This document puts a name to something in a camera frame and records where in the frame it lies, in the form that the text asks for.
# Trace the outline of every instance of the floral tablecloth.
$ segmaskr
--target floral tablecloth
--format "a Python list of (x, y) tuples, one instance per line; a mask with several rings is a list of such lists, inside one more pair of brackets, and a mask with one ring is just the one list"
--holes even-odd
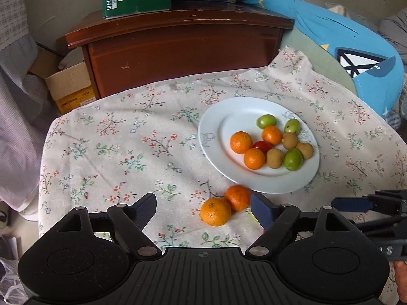
[[(302, 52), (286, 47), (268, 67), (162, 81), (55, 120), (42, 159), (40, 234), (75, 206), (102, 212), (154, 192), (157, 213), (144, 232), (162, 250), (241, 246), (244, 251), (262, 233), (250, 209), (219, 228), (199, 218), (201, 204), (221, 197), (231, 185), (200, 149), (199, 120), (208, 107), (233, 96), (259, 97), (286, 107), (308, 124), (318, 141), (317, 175), (294, 193), (270, 195), (274, 203), (318, 211), (334, 197), (406, 187), (407, 146), (402, 139), (359, 98), (316, 74)], [(203, 136), (206, 145), (216, 141), (215, 134)], [(375, 217), (370, 212), (353, 218)], [(390, 300), (396, 289), (393, 276), (383, 292), (388, 304), (396, 303)]]

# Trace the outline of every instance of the human hand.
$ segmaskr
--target human hand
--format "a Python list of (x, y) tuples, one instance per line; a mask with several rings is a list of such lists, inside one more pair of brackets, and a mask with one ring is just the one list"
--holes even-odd
[(393, 266), (398, 297), (407, 303), (407, 265), (405, 262), (393, 262)]

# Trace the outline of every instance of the cabinet drawer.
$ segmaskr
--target cabinet drawer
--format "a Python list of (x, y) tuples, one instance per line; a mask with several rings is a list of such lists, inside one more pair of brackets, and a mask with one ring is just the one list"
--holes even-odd
[(90, 43), (100, 97), (171, 78), (269, 64), (282, 29), (203, 24), (162, 27)]

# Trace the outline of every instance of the cherry tomato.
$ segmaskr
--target cherry tomato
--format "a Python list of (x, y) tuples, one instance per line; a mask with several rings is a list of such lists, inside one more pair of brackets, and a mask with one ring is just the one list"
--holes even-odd
[(258, 141), (253, 145), (253, 148), (260, 149), (264, 152), (264, 154), (266, 154), (267, 151), (273, 148), (273, 145), (266, 141)]

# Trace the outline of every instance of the tangerine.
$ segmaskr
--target tangerine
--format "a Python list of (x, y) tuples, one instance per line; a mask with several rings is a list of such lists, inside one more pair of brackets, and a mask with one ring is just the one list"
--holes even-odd
[(266, 156), (260, 149), (252, 148), (245, 152), (244, 162), (251, 170), (258, 170), (266, 162)]
[(209, 226), (222, 226), (231, 217), (231, 207), (224, 199), (209, 199), (201, 206), (201, 219)]
[(250, 205), (251, 191), (242, 185), (229, 187), (225, 192), (225, 199), (233, 211), (243, 211)]
[(273, 145), (278, 145), (281, 143), (282, 134), (278, 127), (270, 125), (263, 130), (263, 132), (261, 133), (261, 137), (266, 142), (269, 142)]
[(236, 132), (230, 138), (230, 147), (237, 154), (244, 154), (252, 146), (252, 137), (246, 132)]

